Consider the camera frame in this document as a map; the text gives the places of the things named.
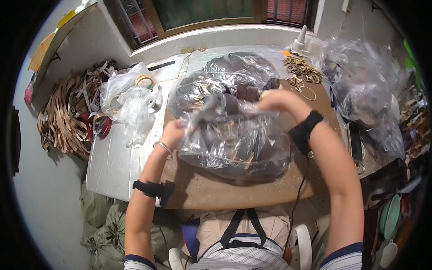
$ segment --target windowsill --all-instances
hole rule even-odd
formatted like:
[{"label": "windowsill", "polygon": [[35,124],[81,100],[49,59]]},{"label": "windowsill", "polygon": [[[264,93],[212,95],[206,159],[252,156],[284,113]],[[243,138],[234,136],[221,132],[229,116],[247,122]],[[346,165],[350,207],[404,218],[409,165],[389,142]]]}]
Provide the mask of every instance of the windowsill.
[{"label": "windowsill", "polygon": [[[163,52],[158,59],[163,59],[179,54],[183,48],[193,47],[195,50],[200,47],[214,48],[231,45],[279,45],[287,46],[297,38],[301,29],[274,24],[240,24],[222,25],[197,29],[185,33],[156,40],[134,50],[130,57],[139,57],[154,54],[154,50]],[[316,36],[312,31],[306,35]]]}]

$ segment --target apron strap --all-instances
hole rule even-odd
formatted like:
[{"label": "apron strap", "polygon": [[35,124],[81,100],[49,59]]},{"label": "apron strap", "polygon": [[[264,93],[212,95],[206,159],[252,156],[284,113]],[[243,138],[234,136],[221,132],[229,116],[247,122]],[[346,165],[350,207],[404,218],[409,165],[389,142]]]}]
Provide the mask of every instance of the apron strap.
[{"label": "apron strap", "polygon": [[[235,232],[237,231],[237,228],[240,225],[241,218],[243,217],[245,212],[248,213],[252,226],[254,227],[255,231],[257,231],[261,239],[261,245],[258,245],[257,243],[254,242],[242,242],[238,240],[233,241],[231,244],[229,243],[229,241],[232,238],[232,235],[235,234]],[[225,232],[222,235],[222,238],[220,239],[220,243],[222,244],[223,249],[239,248],[239,247],[262,248],[266,240],[267,240],[266,233],[264,232],[264,229],[260,224],[257,212],[255,212],[254,208],[249,208],[249,209],[238,209],[235,212],[230,224],[228,225],[228,228],[225,230]]]}]

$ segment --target person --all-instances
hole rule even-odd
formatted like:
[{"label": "person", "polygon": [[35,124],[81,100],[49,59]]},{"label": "person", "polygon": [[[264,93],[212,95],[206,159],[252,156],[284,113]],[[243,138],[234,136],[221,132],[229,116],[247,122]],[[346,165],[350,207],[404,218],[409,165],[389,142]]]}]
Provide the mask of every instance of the person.
[{"label": "person", "polygon": [[[258,103],[264,111],[288,111],[296,123],[303,122],[312,108],[289,90],[279,89]],[[141,182],[159,183],[168,157],[183,137],[179,120],[165,127],[143,172]],[[330,194],[330,227],[320,269],[361,269],[364,227],[363,199],[356,167],[333,129],[319,122],[310,133],[309,145]],[[155,270],[150,229],[155,198],[135,190],[126,212],[124,268]],[[291,269],[283,260],[289,219],[281,207],[257,212],[232,210],[210,212],[200,220],[198,262],[190,270]]]}]

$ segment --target workbench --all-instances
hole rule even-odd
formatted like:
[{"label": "workbench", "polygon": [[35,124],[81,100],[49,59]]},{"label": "workbench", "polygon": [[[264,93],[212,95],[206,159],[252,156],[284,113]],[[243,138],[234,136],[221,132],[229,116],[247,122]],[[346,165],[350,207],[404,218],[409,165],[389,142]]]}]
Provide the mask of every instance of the workbench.
[{"label": "workbench", "polygon": [[[285,58],[281,53],[282,50],[283,48],[269,46],[230,46],[208,49],[205,52],[195,51],[191,54],[173,56],[149,64],[148,66],[151,67],[173,59],[176,59],[176,62],[181,62],[177,67],[178,70],[172,70],[173,67],[168,66],[155,70],[156,72],[152,71],[159,81],[155,87],[160,86],[162,89],[163,103],[161,108],[154,113],[155,123],[144,143],[126,147],[129,141],[124,135],[124,125],[120,123],[113,123],[111,131],[105,139],[99,137],[95,139],[90,151],[87,189],[129,201],[133,193],[132,184],[139,178],[152,151],[153,143],[162,135],[164,125],[169,120],[174,120],[174,116],[166,108],[166,104],[169,93],[175,89],[178,79],[188,76],[195,70],[200,70],[207,61],[214,57],[236,51],[252,51],[263,55],[273,63],[281,78],[287,79],[291,75],[286,73],[286,67],[281,62]],[[164,74],[170,74],[169,78],[164,78]],[[281,83],[287,89],[292,88],[286,80],[282,80]],[[317,95],[316,100],[305,99],[305,101],[325,117],[324,121],[328,121],[328,124],[347,145],[345,124],[330,104],[329,85],[323,82],[323,84],[314,85],[305,83],[305,86],[312,88]],[[286,119],[287,122],[292,121],[288,114]],[[262,184],[219,178],[204,169],[185,163],[174,154],[174,158],[168,158],[161,177],[161,182],[169,180],[176,184],[167,208],[222,210],[269,206],[295,201],[300,182],[306,172],[306,157],[300,154],[294,144],[291,145],[286,174],[280,179],[270,179],[269,182]],[[390,161],[385,156],[367,150],[364,160],[366,171],[360,175],[360,178],[379,170]],[[326,192],[325,182],[312,158],[300,198]]]}]

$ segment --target striped shirt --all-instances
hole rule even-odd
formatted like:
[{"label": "striped shirt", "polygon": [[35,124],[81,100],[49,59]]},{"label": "striped shirt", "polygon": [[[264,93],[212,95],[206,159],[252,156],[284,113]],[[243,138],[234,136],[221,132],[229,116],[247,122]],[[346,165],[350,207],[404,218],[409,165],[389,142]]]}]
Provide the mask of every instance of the striped shirt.
[{"label": "striped shirt", "polygon": [[[261,243],[258,236],[233,235],[230,242]],[[362,243],[355,243],[335,251],[325,258],[320,270],[360,270],[362,268]],[[283,259],[283,250],[273,240],[267,238],[263,248],[243,247],[222,249],[220,242],[210,246],[198,262],[188,270],[292,270]],[[125,270],[157,270],[148,259],[137,255],[126,255]]]}]

